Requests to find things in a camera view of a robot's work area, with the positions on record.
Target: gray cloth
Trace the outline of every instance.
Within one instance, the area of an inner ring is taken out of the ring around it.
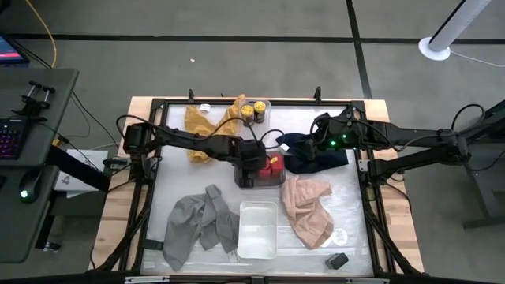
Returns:
[[[205,192],[182,198],[168,216],[163,257],[174,271],[181,269],[198,238],[205,250],[219,242],[226,253],[237,248],[239,216],[230,212],[215,185]]]

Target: yellow cable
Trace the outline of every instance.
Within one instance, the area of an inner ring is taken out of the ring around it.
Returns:
[[[54,57],[53,57],[53,64],[50,65],[51,68],[54,68],[56,65],[56,58],[58,57],[58,51],[56,50],[56,43],[54,42],[53,35],[51,34],[51,31],[49,31],[49,28],[47,27],[46,23],[42,19],[42,17],[39,15],[35,7],[30,3],[30,0],[26,0],[26,3],[32,8],[33,13],[39,18],[40,23],[44,26],[46,29],[47,34],[49,35],[50,41],[53,43],[53,52],[54,52]]]

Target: wooden table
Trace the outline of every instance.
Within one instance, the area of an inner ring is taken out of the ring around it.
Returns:
[[[152,99],[162,99],[163,97],[132,97],[132,101],[129,106],[128,114],[133,114],[141,118],[148,119]],[[177,97],[167,97],[168,99],[177,99]],[[198,99],[228,99],[228,98],[198,98]],[[387,114],[386,102],[379,99],[364,100],[366,107],[366,115],[369,120],[377,121],[389,121],[389,116]],[[129,118],[126,120],[125,125],[136,123],[137,121]],[[118,153],[119,156],[127,156],[122,150]],[[380,159],[394,159],[397,154],[393,150],[376,151],[375,157]],[[110,187],[125,182],[128,178],[128,171],[124,170],[120,174],[116,174],[110,183]],[[393,180],[388,181],[390,184],[396,186],[405,192],[405,186],[403,182],[396,182]],[[107,196],[105,207],[103,209],[102,219],[100,221],[100,226],[98,234],[95,240],[95,248],[93,250],[93,260],[96,265],[105,261],[105,259],[112,253],[115,247],[118,245],[119,241],[122,239],[125,230],[126,223],[128,221],[128,215],[130,210],[130,205],[132,203],[134,184],[128,184],[122,186],[119,189],[114,190]],[[143,190],[140,196],[139,208],[140,211],[142,205],[145,201],[145,191]],[[381,187],[384,209],[386,212],[387,226],[389,229],[389,234],[391,239],[398,246],[404,257],[406,257],[410,263],[419,271],[423,271],[423,264],[421,261],[421,254],[419,253],[419,247],[417,245],[416,232],[413,226],[412,215],[410,214],[409,204],[404,196],[400,195],[394,189],[385,185]],[[384,254],[384,248],[382,241],[376,235],[377,248],[380,257],[380,264],[383,269],[386,269],[386,257]],[[127,267],[131,267],[135,258],[135,252],[137,250],[138,242],[138,232],[136,237],[133,239],[130,250],[129,250],[129,261]]]

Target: cloth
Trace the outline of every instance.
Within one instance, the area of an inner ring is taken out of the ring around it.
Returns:
[[[331,169],[337,166],[345,166],[349,163],[346,150],[318,151],[314,160],[304,155],[305,141],[310,135],[301,133],[287,133],[284,135],[284,144],[290,147],[284,156],[284,164],[288,171],[293,174],[314,174],[321,170]],[[275,138],[277,143],[282,142],[282,136]]]
[[[190,133],[198,133],[202,136],[211,134],[217,126],[221,125],[226,119],[240,117],[240,105],[243,100],[245,100],[245,95],[242,94],[238,96],[237,99],[235,99],[234,104],[228,107],[218,125],[210,123],[210,121],[202,115],[196,106],[186,107],[186,113],[184,116],[185,130]],[[229,121],[221,127],[216,134],[236,136],[241,123],[242,121],[240,120]],[[202,151],[194,150],[188,151],[188,158],[189,161],[198,163],[207,163],[211,160],[211,158]]]
[[[205,250],[219,242],[226,253],[237,248],[239,216],[230,209],[215,185],[205,188],[205,194],[180,199],[168,216],[163,257],[178,271],[188,259],[196,240]]]
[[[288,178],[281,188],[287,219],[295,234],[308,249],[319,248],[333,232],[333,220],[319,201],[330,195],[331,186],[325,181]]]

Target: yellow cloth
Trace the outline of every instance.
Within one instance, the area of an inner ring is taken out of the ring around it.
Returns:
[[[221,123],[223,123],[223,121],[226,119],[240,117],[240,102],[244,99],[245,95],[242,94],[238,96],[238,98],[235,99],[234,104],[228,107],[226,113],[224,114],[223,118],[221,118],[221,121],[218,125],[213,125],[210,123],[209,120],[207,120],[205,116],[203,116],[198,111],[196,106],[186,107],[186,114],[184,116],[185,130],[190,133],[198,133],[201,136],[208,136],[214,132],[217,126],[221,125]],[[221,127],[216,134],[236,136],[241,123],[242,121],[240,120],[229,121],[223,125],[223,127]],[[209,156],[207,156],[205,153],[194,150],[188,151],[188,158],[191,162],[199,163],[207,163],[211,160],[211,158],[209,158]]]

